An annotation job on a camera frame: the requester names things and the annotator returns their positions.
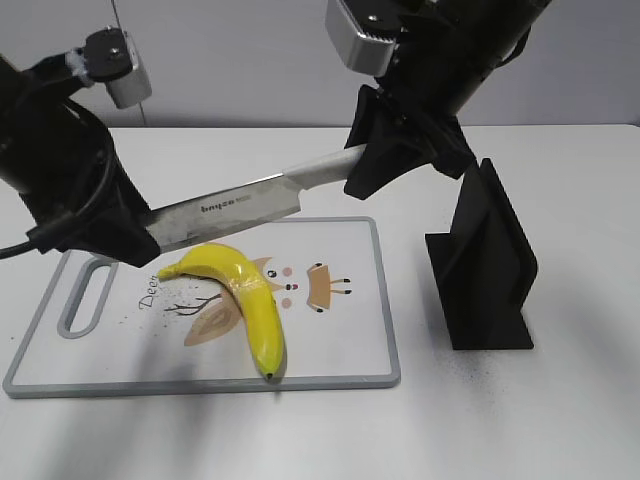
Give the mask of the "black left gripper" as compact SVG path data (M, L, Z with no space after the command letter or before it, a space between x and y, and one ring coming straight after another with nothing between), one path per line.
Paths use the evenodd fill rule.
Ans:
M132 266L160 255L108 129L74 101L1 103L1 180L35 221L11 250L75 249Z

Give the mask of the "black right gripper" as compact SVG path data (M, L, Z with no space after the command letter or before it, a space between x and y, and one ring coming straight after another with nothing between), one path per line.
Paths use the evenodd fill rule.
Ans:
M344 193L367 199L423 165L459 179L475 154L455 115L525 31L523 1L394 1L404 31L376 81L424 111L395 112L360 87L347 148L364 150Z

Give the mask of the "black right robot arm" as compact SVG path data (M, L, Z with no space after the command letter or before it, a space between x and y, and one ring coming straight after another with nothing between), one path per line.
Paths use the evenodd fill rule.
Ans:
M457 115L517 58L546 1L347 1L367 39L385 48L364 85L347 146L364 148L346 194L364 200L422 165L460 178L476 157Z

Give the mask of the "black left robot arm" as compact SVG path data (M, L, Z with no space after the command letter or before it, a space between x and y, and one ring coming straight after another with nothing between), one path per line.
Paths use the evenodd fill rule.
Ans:
M160 254L111 133L71 98L85 86L62 54L26 70L1 61L1 179L35 221L4 259L81 250L142 267Z

